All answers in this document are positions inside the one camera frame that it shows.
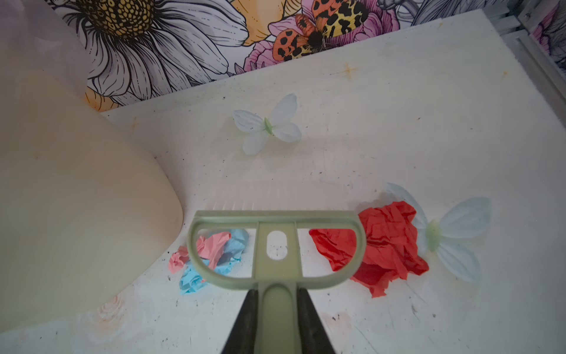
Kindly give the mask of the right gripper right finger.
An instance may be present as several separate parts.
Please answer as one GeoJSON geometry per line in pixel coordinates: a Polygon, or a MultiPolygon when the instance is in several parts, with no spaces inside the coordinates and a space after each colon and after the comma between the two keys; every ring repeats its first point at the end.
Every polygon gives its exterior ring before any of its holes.
{"type": "Polygon", "coordinates": [[[335,354],[307,289],[297,290],[297,307],[303,354],[335,354]]]}

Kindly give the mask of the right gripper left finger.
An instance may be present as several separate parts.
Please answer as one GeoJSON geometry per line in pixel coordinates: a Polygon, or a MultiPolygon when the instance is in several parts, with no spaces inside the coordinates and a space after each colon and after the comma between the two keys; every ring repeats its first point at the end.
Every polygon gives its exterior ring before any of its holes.
{"type": "Polygon", "coordinates": [[[249,290],[226,340],[222,354],[254,354],[259,313],[259,292],[249,290]]]}

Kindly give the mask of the green hand brush white bristles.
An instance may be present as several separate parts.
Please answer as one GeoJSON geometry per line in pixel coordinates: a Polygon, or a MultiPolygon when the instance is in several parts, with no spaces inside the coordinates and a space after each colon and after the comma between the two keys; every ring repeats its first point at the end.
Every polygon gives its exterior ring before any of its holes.
{"type": "Polygon", "coordinates": [[[349,209],[346,192],[336,182],[284,181],[221,183],[212,187],[205,208],[194,214],[187,247],[195,270],[222,289],[259,292],[254,353],[303,353],[299,333],[297,290],[335,287],[362,264],[366,233],[358,214],[349,209]],[[251,275],[227,277],[200,259],[196,243],[202,230],[255,231],[251,275]],[[356,250],[341,270],[307,277],[302,270],[299,230],[352,230],[356,250]]]}

